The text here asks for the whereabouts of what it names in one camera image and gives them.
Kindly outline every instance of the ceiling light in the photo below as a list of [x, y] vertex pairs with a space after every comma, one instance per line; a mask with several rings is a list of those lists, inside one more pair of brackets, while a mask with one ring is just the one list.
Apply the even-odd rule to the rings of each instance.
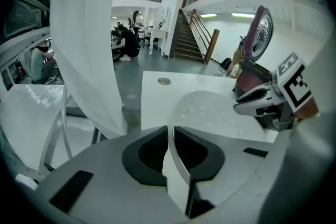
[[214, 13], [209, 13], [209, 14], [203, 14], [201, 15], [202, 18], [207, 18], [207, 17], [216, 17], [217, 14], [214, 14]]
[[246, 18], [254, 18], [254, 14], [251, 13], [231, 13], [234, 17], [246, 17]]

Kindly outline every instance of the gray floor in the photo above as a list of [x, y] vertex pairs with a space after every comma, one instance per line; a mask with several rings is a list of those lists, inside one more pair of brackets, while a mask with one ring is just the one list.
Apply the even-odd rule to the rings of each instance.
[[128, 132], [140, 129], [141, 87], [143, 71], [163, 71], [178, 73], [193, 73], [213, 76], [218, 70], [218, 64], [209, 62], [206, 66], [200, 62], [185, 59], [166, 59], [153, 49], [149, 56], [147, 47], [141, 48], [138, 57], [129, 62], [114, 62], [115, 75], [124, 104], [123, 113], [128, 123]]

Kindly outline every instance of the staircase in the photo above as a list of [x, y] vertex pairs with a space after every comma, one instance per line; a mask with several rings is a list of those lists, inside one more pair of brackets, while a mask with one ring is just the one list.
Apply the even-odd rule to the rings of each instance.
[[174, 58], [183, 58], [203, 63], [202, 54], [182, 10], [179, 10], [177, 20], [173, 38], [173, 42], [175, 43]]

